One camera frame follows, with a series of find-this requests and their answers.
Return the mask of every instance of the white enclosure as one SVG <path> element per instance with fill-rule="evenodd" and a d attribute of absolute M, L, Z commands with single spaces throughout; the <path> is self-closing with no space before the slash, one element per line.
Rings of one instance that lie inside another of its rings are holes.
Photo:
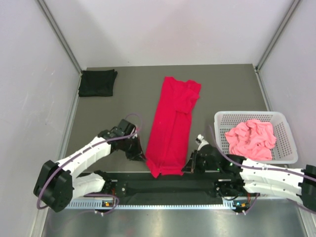
<path fill-rule="evenodd" d="M 261 69 L 272 109 L 283 113 L 298 148 L 297 167 L 316 165 L 316 1 L 304 0 Z"/>
<path fill-rule="evenodd" d="M 79 67 L 257 66 L 294 2 L 0 0 L 1 236 L 38 236 L 44 219 L 32 191 L 67 143 Z M 316 165 L 315 9 L 301 0 L 257 71 L 267 104 L 289 122 L 297 167 Z"/>
<path fill-rule="evenodd" d="M 46 0 L 80 66 L 259 62 L 292 0 Z"/>
<path fill-rule="evenodd" d="M 79 73 L 35 1 L 0 0 L 1 236 L 28 236 L 38 171 L 57 160 Z"/>

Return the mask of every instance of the fabric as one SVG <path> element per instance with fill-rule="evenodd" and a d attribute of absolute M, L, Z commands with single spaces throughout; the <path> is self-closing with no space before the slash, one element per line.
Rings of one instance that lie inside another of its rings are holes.
<path fill-rule="evenodd" d="M 113 96 L 113 86 L 118 73 L 108 71 L 83 71 L 79 96 Z"/>
<path fill-rule="evenodd" d="M 272 160 L 271 150 L 275 147 L 276 137 L 270 122 L 256 119 L 241 122 L 225 133 L 229 143 L 229 152 L 233 155 L 252 160 Z"/>
<path fill-rule="evenodd" d="M 150 133 L 146 159 L 152 175 L 182 175 L 188 152 L 192 110 L 201 85 L 165 77 Z"/>

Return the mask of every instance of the laundry basket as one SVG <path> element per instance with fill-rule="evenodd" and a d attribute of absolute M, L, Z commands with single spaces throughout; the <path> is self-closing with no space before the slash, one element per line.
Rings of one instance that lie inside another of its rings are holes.
<path fill-rule="evenodd" d="M 220 111 L 215 114 L 216 142 L 225 154 L 229 154 L 229 143 L 225 132 L 230 131 L 241 122 L 258 119 L 261 122 L 270 122 L 276 137 L 276 146 L 272 149 L 272 160 L 260 161 L 268 164 L 293 164 L 298 155 L 294 139 L 286 118 L 279 112 L 263 111 Z"/>

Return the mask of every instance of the folded black garment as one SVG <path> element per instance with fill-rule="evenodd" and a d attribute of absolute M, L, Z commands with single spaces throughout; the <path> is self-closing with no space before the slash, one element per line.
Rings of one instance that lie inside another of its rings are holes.
<path fill-rule="evenodd" d="M 108 71 L 83 71 L 79 87 L 79 96 L 113 96 L 113 86 L 118 73 Z"/>

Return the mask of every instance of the folded red shirt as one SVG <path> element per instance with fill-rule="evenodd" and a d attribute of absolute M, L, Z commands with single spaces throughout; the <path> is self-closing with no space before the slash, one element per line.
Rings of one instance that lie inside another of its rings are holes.
<path fill-rule="evenodd" d="M 165 77 L 150 133 L 146 159 L 152 175 L 182 175 L 186 163 L 192 110 L 201 84 Z"/>

